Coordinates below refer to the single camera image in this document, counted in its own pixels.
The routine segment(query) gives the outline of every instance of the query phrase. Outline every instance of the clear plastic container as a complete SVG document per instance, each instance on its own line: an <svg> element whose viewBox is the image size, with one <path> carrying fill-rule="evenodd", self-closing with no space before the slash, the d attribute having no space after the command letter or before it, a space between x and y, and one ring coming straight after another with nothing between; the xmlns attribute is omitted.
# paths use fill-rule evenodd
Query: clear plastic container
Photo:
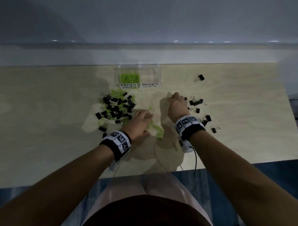
<svg viewBox="0 0 298 226"><path fill-rule="evenodd" d="M160 87L162 75L158 64L120 64L115 84L122 89Z"/></svg>

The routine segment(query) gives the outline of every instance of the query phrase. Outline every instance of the forearm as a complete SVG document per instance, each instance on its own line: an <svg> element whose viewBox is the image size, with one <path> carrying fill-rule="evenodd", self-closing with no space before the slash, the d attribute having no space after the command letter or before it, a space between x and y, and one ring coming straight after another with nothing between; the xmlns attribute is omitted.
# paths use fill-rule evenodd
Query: forearm
<svg viewBox="0 0 298 226"><path fill-rule="evenodd" d="M297 220L298 201L245 159L206 131L193 134L190 143L247 225Z"/></svg>
<svg viewBox="0 0 298 226"><path fill-rule="evenodd" d="M105 145L75 159L0 209L0 225L60 225L113 159Z"/></svg>

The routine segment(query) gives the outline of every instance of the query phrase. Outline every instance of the light wood tabletop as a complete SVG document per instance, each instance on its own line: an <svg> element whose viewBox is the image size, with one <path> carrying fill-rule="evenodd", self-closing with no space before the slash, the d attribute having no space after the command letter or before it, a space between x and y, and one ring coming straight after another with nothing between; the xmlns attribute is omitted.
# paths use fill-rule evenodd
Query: light wood tabletop
<svg viewBox="0 0 298 226"><path fill-rule="evenodd" d="M117 88L115 67L0 68L0 188L31 185L100 143L95 113L101 93ZM161 65L161 71L160 88L129 94L136 95L135 108L153 104L163 139L151 130L101 177L194 169L194 152L182 152L167 117L166 99L174 92L202 98L207 105L191 114L210 115L206 130L250 163L298 158L298 131L275 63ZM195 83L199 74L205 80ZM213 134L213 127L221 130ZM115 129L119 124L109 123L108 132ZM200 159L197 168L204 168Z"/></svg>

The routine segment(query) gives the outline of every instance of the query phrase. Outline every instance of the blue floor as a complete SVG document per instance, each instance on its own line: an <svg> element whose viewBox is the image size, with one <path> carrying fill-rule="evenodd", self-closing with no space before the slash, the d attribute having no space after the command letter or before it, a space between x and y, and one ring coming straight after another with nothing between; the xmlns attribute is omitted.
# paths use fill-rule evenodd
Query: blue floor
<svg viewBox="0 0 298 226"><path fill-rule="evenodd" d="M298 160L259 163L255 166L287 192L298 199ZM173 175L192 193L208 213L215 226L241 225L238 215L231 203L222 193L212 176L206 169L194 171L173 172ZM96 198L105 189L110 179L98 180L72 214L62 224L63 226L79 226L82 224ZM0 206L8 202L27 187L0 189Z"/></svg>

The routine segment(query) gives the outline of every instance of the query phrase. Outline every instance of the black wristband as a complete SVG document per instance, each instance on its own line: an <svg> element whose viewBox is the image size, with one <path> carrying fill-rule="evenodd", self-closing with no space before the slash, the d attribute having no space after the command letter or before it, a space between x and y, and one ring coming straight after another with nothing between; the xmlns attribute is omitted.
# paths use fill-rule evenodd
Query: black wristband
<svg viewBox="0 0 298 226"><path fill-rule="evenodd" d="M196 117L186 115L178 119L175 123L176 132L179 134L182 140L188 140L195 132L205 130L205 127L199 122Z"/></svg>
<svg viewBox="0 0 298 226"><path fill-rule="evenodd" d="M115 160L119 161L130 150L131 138L126 132L115 130L101 144L107 145L114 153Z"/></svg>

